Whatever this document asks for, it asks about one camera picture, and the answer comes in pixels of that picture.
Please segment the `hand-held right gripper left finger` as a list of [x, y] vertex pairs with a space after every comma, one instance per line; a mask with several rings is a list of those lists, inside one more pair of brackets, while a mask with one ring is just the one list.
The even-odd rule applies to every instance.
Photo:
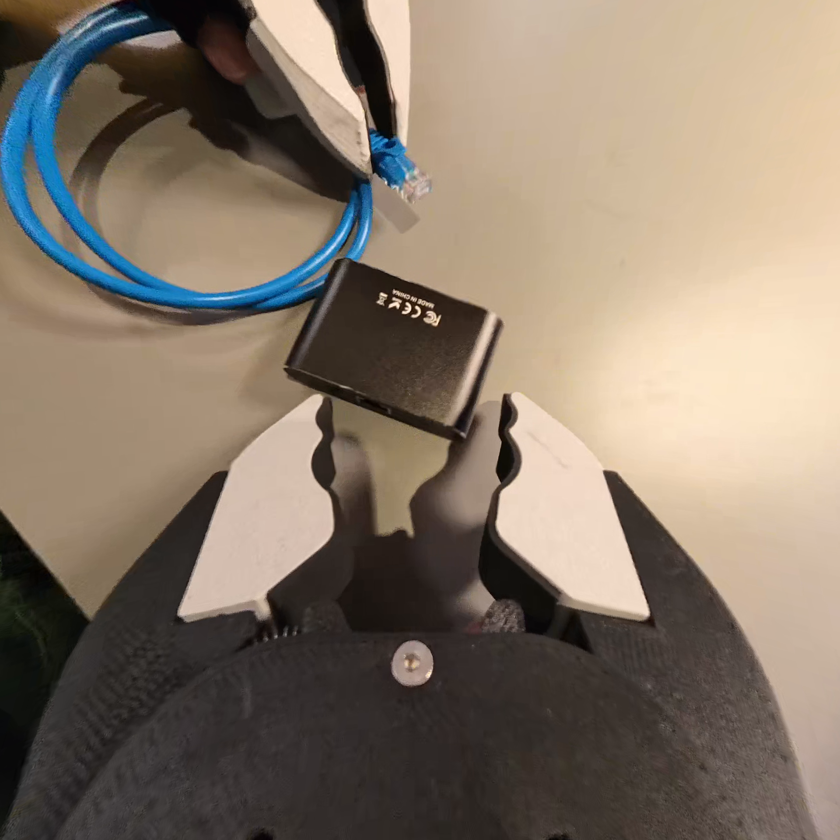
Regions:
[[313, 395], [231, 463], [177, 615], [187, 623], [253, 613], [300, 623], [339, 600], [353, 552], [332, 488], [333, 406]]

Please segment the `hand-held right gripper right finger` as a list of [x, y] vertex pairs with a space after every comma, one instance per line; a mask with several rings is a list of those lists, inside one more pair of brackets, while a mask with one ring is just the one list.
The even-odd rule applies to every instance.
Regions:
[[634, 623], [651, 615], [601, 462], [571, 430], [519, 392], [504, 395], [498, 487], [479, 578], [547, 629], [558, 609]]

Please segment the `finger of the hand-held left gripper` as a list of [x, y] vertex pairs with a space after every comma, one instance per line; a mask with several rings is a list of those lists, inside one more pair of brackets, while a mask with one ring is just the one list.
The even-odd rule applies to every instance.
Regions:
[[269, 83], [354, 174], [372, 174], [369, 126], [332, 23], [315, 1], [245, 2], [246, 45]]
[[370, 125], [407, 142], [411, 19], [407, 1], [321, 1], [339, 58]]

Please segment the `black ethernet port splitter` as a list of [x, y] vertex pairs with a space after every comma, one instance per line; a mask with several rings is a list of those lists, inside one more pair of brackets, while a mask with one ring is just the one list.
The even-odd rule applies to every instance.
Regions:
[[493, 311], [342, 258], [285, 371], [313, 391], [463, 440], [502, 330]]

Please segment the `person's left hand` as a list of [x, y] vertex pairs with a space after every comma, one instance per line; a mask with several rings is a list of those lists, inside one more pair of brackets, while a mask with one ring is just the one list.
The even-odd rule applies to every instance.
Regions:
[[245, 34], [230, 16], [207, 15], [197, 30], [196, 47], [222, 78], [235, 85], [244, 86], [259, 74]]

